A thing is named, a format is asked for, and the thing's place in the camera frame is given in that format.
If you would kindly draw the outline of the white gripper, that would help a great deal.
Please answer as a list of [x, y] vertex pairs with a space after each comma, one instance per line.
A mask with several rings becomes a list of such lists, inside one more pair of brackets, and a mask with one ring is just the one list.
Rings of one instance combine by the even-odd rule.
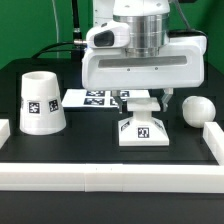
[[119, 90], [164, 89], [161, 105], [166, 112], [172, 88], [198, 87], [204, 81], [206, 45], [205, 36], [175, 37], [157, 56], [147, 58], [129, 58], [123, 48], [89, 48], [82, 60], [82, 84], [90, 91], [113, 90], [120, 113]]

